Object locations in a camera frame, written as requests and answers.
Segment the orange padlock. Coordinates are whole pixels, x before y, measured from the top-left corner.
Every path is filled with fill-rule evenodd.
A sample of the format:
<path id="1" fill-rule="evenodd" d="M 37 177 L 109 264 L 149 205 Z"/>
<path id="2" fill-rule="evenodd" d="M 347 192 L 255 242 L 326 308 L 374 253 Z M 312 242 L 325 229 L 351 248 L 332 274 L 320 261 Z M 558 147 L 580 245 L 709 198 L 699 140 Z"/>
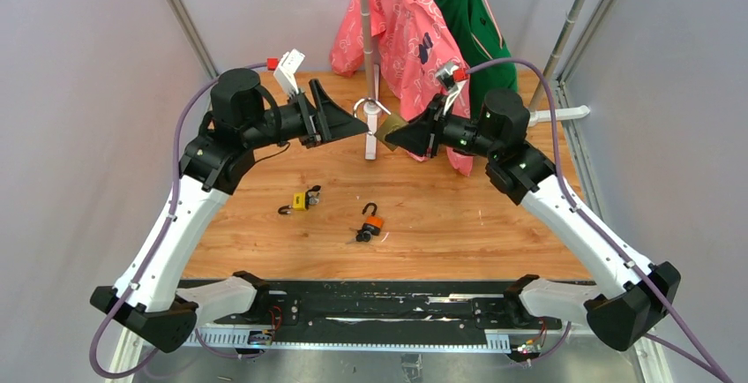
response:
<path id="1" fill-rule="evenodd" d="M 384 225 L 384 220 L 377 216 L 378 206 L 374 202 L 367 203 L 363 210 L 362 215 L 364 216 L 364 222 L 360 229 L 369 230 L 374 237 L 380 235 Z"/>

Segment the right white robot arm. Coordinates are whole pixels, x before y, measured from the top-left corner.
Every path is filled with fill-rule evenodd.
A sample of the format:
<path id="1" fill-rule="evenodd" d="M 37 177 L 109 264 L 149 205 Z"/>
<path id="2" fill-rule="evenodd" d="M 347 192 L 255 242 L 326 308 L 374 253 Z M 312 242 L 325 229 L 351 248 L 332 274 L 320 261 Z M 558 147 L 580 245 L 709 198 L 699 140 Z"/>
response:
<path id="1" fill-rule="evenodd" d="M 423 113 L 388 131 L 385 142 L 419 157 L 446 146 L 486 158 L 491 184 L 543 222 L 594 280 L 583 286 L 536 274 L 519 278 L 503 294 L 509 324 L 570 321 L 625 351 L 668 315 L 659 297 L 673 301 L 681 282 L 678 270 L 637 253 L 580 201 L 552 160 L 527 141 L 530 113 L 517 93 L 491 89 L 476 119 L 445 111 L 445 99 L 435 95 Z"/>

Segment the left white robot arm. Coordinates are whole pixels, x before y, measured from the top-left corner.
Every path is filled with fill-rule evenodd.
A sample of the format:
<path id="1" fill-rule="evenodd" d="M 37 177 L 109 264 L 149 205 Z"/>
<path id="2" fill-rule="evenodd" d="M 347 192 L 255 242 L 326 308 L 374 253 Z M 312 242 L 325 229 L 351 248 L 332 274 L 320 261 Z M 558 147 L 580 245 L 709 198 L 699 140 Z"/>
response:
<path id="1" fill-rule="evenodd" d="M 178 147 L 171 193 L 127 271 L 91 304 L 156 349 L 170 353 L 203 325 L 232 314 L 263 322 L 269 287 L 247 272 L 183 289 L 179 282 L 208 225 L 256 164 L 258 149 L 298 139 L 306 147 L 364 134 L 367 124 L 337 105 L 317 80 L 280 105 L 249 68 L 222 73 L 197 136 Z"/>

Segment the brass padlock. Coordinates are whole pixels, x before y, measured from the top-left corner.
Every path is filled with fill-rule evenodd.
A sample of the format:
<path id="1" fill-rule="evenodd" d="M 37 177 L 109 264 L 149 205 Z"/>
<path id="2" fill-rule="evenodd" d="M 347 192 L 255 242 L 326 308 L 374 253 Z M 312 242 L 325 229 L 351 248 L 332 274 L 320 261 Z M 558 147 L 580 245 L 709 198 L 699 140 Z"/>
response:
<path id="1" fill-rule="evenodd" d="M 354 117 L 358 117 L 359 109 L 363 109 L 364 122 L 368 126 L 364 158 L 368 161 L 377 158 L 378 143 L 383 144 L 390 151 L 397 149 L 396 145 L 386 140 L 386 136 L 404 127 L 408 121 L 399 114 L 392 113 L 381 102 L 370 98 L 362 98 L 355 103 L 353 107 Z"/>

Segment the black orange-lock keys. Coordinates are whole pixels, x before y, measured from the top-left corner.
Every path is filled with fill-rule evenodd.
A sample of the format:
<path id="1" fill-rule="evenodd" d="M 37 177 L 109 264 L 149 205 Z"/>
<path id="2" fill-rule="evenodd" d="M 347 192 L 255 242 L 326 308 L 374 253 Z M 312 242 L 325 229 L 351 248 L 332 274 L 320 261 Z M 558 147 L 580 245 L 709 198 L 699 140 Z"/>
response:
<path id="1" fill-rule="evenodd" d="M 367 229 L 359 229 L 355 235 L 347 241 L 347 244 L 368 243 L 373 238 L 373 234 Z"/>

